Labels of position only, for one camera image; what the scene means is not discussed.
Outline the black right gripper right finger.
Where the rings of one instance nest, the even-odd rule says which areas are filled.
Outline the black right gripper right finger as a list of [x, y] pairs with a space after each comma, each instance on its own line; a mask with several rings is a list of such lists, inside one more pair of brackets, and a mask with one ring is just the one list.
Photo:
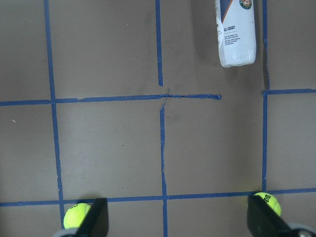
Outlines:
[[247, 227], [253, 237], [292, 237], [290, 227], [259, 196], [247, 198]]

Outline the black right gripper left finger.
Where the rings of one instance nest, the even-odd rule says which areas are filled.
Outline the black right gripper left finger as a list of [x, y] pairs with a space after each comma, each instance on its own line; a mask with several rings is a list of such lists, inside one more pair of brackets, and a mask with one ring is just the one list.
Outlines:
[[107, 198], [97, 198], [75, 233], [76, 237], [106, 237], [109, 231]]

